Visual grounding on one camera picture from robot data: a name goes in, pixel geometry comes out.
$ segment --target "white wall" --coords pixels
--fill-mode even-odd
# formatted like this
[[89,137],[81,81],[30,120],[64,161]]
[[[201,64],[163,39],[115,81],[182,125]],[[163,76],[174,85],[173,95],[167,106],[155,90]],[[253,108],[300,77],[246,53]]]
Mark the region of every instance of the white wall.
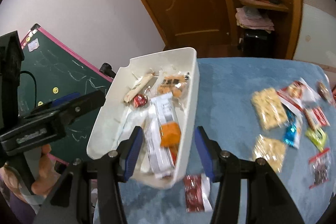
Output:
[[[336,68],[336,18],[308,4],[302,7],[302,23],[294,59]],[[332,87],[336,73],[326,72]]]
[[115,71],[129,59],[164,47],[140,0],[3,0],[0,35],[18,30],[20,39],[35,24],[100,67]]

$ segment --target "finger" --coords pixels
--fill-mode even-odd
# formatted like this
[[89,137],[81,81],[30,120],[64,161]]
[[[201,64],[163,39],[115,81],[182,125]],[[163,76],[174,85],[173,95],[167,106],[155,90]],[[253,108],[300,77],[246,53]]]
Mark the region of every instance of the finger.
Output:
[[42,178],[48,177],[49,173],[53,168],[53,163],[48,158],[47,155],[42,155],[39,161],[39,175]]
[[47,155],[43,155],[39,162],[39,177],[31,185],[31,190],[36,195],[44,195],[56,183],[59,174],[53,171],[54,165]]
[[27,203],[20,192],[19,183],[15,174],[9,168],[2,167],[0,168],[0,176],[8,189],[11,190],[17,198]]
[[31,185],[31,190],[36,195],[44,195],[49,193],[51,188],[57,181],[58,176],[51,174],[47,178],[39,178]]
[[50,144],[46,144],[42,146],[42,154],[48,154],[51,151],[51,146]]
[[15,176],[15,174],[9,169],[9,168],[1,168],[0,169],[0,174],[3,179],[3,181],[6,183],[7,187],[11,187],[14,189],[19,188],[19,182]]

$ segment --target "green snack wrapper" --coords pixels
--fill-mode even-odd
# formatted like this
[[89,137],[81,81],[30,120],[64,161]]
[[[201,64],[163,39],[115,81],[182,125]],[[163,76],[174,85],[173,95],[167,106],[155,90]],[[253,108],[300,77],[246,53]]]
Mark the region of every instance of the green snack wrapper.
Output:
[[317,129],[316,131],[313,131],[311,128],[309,128],[306,131],[306,136],[320,152],[323,151],[327,140],[327,134],[321,128]]

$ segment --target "table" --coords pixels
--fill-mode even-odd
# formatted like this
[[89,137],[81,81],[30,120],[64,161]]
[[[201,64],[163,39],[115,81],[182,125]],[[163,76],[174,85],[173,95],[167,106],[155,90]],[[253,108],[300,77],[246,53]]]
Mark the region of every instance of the table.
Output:
[[[326,86],[323,70],[313,64],[291,60],[258,58],[207,58],[199,59],[199,96],[195,126],[202,125],[210,139],[216,140],[222,149],[238,158],[251,158],[255,140],[259,134],[281,139],[284,128],[264,133],[259,126],[251,94],[268,87],[276,89],[287,86],[302,77],[313,89],[317,80]],[[336,111],[323,100],[319,105],[327,116],[330,127],[326,146],[334,157]],[[308,158],[317,154],[317,148],[304,135],[300,149],[287,148],[282,172],[279,177],[305,223],[316,223],[328,206],[335,183],[335,162],[331,165],[330,181],[309,190],[312,175],[308,169]],[[190,151],[187,174],[202,172],[202,164],[193,142]],[[134,180],[120,183],[128,223],[209,223],[212,213],[186,213],[184,185],[176,183],[169,190],[157,190]],[[214,206],[219,183],[211,185],[211,202]],[[246,218],[246,182],[242,182],[239,223]],[[98,213],[95,211],[95,223]]]

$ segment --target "metal screw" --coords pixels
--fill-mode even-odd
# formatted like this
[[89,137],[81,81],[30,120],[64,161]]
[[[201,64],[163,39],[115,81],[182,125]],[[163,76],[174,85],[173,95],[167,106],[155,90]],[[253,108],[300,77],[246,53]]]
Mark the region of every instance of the metal screw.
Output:
[[114,158],[116,156],[118,156],[118,152],[116,150],[112,150],[110,152],[108,152],[108,155],[110,158]]
[[226,150],[223,150],[220,152],[220,155],[223,157],[223,158],[228,158],[230,157],[230,152],[229,151],[226,151]]
[[80,159],[80,158],[76,158],[73,162],[72,162],[72,164],[73,165],[79,165],[79,164],[81,164],[82,163],[82,160]]
[[265,165],[265,164],[266,164],[266,160],[263,159],[263,158],[258,158],[258,159],[257,159],[257,163],[258,163],[259,165]]

